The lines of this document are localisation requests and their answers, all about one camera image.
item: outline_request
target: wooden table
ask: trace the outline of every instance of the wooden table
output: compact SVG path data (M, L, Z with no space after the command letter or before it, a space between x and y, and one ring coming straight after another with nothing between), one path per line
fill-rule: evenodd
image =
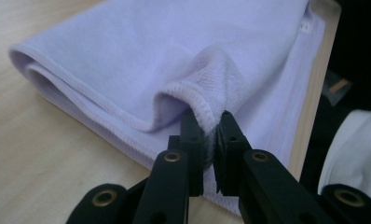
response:
M340 8L317 0L326 32L298 125L291 170L299 176ZM102 184L129 188L149 172L42 98L11 65L11 44L100 0L0 0L0 224L65 223L84 194ZM191 199L189 223L242 223L203 198Z

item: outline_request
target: white towel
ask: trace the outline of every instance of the white towel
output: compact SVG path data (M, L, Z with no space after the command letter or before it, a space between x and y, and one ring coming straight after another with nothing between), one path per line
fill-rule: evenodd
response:
M224 110L287 165L323 21L307 0L107 1L10 50L53 104L146 167L192 107L211 133ZM231 211L237 205L206 196Z
M359 189L371 198L371 112L356 110L343 121L320 176L319 192L330 184Z

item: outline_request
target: lavender cloth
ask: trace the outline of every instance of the lavender cloth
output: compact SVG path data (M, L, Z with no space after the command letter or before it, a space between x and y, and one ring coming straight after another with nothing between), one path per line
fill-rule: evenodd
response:
M10 58L53 104L148 168L188 107L207 134L232 112L253 147L287 165L323 27L307 0L113 0ZM211 170L205 192L238 212L214 193Z

